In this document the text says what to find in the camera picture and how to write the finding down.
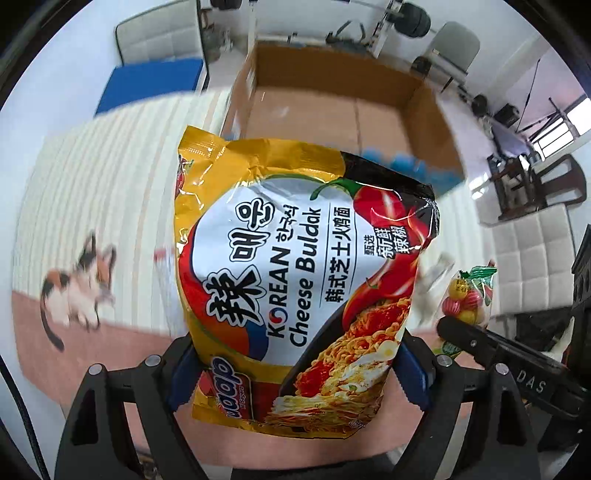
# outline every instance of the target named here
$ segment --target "red sauce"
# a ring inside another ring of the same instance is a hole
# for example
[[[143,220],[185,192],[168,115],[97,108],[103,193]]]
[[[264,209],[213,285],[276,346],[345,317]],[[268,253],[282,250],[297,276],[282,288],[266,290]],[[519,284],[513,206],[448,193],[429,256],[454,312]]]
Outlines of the red sauce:
[[[304,372],[300,379],[295,382],[295,387],[300,391],[300,395],[302,397],[313,397],[319,394],[333,367],[332,363],[318,362]]]
[[[385,330],[398,321],[402,311],[395,303],[372,310],[351,325],[347,332],[348,337],[372,335],[379,330]]]

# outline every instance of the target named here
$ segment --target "cat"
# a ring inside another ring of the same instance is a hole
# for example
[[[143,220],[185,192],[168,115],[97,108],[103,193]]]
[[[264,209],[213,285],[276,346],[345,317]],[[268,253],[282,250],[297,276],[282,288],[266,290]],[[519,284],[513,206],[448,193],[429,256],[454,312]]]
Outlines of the cat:
[[[47,273],[41,289],[41,321],[50,342],[60,352],[64,351],[64,343],[49,327],[48,314],[54,322],[66,326],[76,320],[86,330],[98,329],[99,303],[115,302],[111,293],[115,258],[114,245],[97,252],[95,233],[91,232],[84,242],[78,263],[70,273],[61,270]]]

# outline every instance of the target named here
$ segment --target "silver bolt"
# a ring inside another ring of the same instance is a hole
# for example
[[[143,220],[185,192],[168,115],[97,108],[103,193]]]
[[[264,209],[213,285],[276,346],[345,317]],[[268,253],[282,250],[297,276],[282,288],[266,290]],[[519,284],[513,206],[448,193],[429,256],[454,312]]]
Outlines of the silver bolt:
[[[438,355],[437,363],[442,367],[449,367],[453,363],[453,360],[449,358],[447,355]]]
[[[160,364],[160,356],[159,355],[150,355],[145,361],[144,363],[146,365],[148,365],[149,367],[155,367],[156,365]]]
[[[90,375],[98,375],[103,371],[103,366],[101,364],[94,364],[91,365],[88,369],[88,373]]]
[[[509,373],[509,367],[505,364],[496,364],[495,370],[499,372],[501,375],[506,375],[507,373]]]

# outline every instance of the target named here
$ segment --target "window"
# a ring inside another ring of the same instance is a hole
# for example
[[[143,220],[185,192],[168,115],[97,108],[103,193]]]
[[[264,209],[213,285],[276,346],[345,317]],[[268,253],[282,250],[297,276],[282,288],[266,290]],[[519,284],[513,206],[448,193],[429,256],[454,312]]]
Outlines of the window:
[[[567,108],[566,116],[573,123],[579,135],[591,130],[591,99],[585,97]],[[535,150],[542,160],[566,147],[574,140],[573,134],[562,118],[559,118],[532,139]]]

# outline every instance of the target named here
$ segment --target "cardboard box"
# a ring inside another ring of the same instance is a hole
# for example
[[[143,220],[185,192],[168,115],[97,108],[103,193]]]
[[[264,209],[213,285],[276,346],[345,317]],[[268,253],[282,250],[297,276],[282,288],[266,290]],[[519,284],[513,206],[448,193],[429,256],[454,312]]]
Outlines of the cardboard box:
[[[333,48],[258,43],[234,83],[222,135],[412,154],[463,176],[452,133],[422,80]]]

